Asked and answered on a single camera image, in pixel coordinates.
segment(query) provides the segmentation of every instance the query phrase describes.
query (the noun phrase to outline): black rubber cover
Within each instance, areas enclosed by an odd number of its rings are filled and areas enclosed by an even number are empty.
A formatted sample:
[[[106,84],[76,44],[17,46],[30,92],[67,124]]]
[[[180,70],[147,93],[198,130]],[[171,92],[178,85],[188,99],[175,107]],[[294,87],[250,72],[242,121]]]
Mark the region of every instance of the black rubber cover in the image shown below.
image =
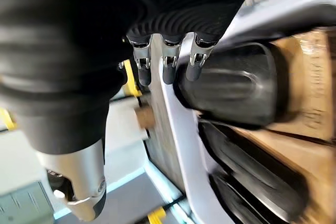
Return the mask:
[[[152,72],[150,68],[142,66],[141,69],[138,69],[139,81],[143,86],[148,86],[152,81]]]
[[[196,81],[199,79],[202,73],[202,68],[200,68],[200,64],[195,63],[195,65],[191,65],[188,62],[187,70],[185,72],[185,77],[189,81]]]
[[[230,215],[236,224],[270,224],[265,220],[247,199],[242,196],[242,192],[237,192],[225,175],[214,172],[209,175],[211,188],[213,189],[219,203]]]
[[[162,79],[163,82],[167,85],[173,84],[175,80],[176,67],[173,68],[171,64],[168,64],[167,67],[163,66]]]
[[[174,91],[185,107],[201,111],[204,119],[256,129],[286,111],[288,67],[272,44],[226,50],[218,44],[195,81],[189,81],[197,73],[191,69],[189,62],[178,67]]]
[[[210,156],[225,172],[255,197],[281,209],[285,221],[298,220],[309,202],[304,176],[227,126],[200,123],[198,130]]]

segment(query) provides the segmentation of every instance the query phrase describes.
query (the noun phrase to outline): blue light strip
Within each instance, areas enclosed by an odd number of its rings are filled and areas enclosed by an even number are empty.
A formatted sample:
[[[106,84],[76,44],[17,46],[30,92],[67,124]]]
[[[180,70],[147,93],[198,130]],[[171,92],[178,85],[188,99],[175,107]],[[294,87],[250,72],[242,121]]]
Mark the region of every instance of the blue light strip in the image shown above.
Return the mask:
[[[122,177],[120,180],[110,184],[106,188],[106,193],[110,193],[113,190],[116,190],[117,188],[125,185],[126,183],[130,182],[131,180],[135,179],[136,177],[140,176],[145,172],[145,169],[143,167],[139,168],[138,170],[135,170],[134,172],[127,174],[126,176]],[[54,219],[57,220],[59,218],[62,218],[63,216],[71,213],[69,208],[63,208],[62,210],[59,210],[58,212],[54,213]]]

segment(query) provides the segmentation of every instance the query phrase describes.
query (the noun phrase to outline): prosthetic hand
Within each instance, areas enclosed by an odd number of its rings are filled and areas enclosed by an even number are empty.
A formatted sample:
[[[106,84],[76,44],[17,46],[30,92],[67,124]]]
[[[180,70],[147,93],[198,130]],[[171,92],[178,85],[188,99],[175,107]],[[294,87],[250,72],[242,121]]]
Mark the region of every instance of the prosthetic hand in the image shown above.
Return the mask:
[[[151,35],[159,33],[172,83],[192,31],[187,77],[195,80],[243,1],[0,0],[1,106],[15,114],[55,196],[79,219],[94,220],[104,207],[109,99],[125,83],[118,62],[134,55],[140,82],[150,84]]]

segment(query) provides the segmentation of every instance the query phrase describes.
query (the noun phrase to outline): yellow clip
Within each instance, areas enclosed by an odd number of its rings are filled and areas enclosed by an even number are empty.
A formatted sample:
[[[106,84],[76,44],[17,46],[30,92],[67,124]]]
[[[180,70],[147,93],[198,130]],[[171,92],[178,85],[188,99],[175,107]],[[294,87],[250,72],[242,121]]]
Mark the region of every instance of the yellow clip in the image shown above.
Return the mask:
[[[166,212],[162,207],[160,207],[148,215],[148,220],[150,224],[162,224],[161,219],[163,219],[165,216]]]
[[[135,84],[134,75],[131,67],[130,60],[124,61],[124,67],[127,73],[127,83],[122,87],[126,95],[133,95],[135,97],[140,97],[142,95],[138,86]]]
[[[6,124],[7,129],[10,131],[16,129],[16,122],[13,118],[13,115],[8,110],[0,108],[0,118]]]

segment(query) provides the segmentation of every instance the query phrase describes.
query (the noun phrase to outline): black plastic cover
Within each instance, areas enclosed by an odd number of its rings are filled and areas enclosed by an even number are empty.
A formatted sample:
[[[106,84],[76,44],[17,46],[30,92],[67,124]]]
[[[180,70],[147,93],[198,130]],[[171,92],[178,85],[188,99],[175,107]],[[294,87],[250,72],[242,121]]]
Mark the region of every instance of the black plastic cover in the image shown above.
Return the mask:
[[[266,126],[282,116],[288,104],[288,67],[272,44],[248,43],[232,49],[216,47],[200,78],[188,81],[179,66],[174,91],[202,118],[245,128]]]

